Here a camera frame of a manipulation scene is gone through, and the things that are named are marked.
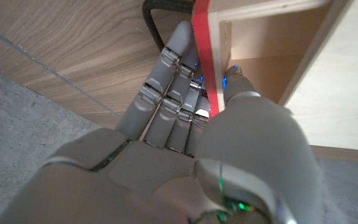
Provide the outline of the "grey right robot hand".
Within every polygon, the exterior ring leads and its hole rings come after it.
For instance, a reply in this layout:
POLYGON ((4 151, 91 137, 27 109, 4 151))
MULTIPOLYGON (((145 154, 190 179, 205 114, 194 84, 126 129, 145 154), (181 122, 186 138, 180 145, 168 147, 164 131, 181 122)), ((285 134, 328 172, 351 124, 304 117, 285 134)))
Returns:
POLYGON ((319 223, 323 180, 291 112, 237 66, 209 110, 191 24, 179 23, 114 129, 52 154, 0 223, 319 223))

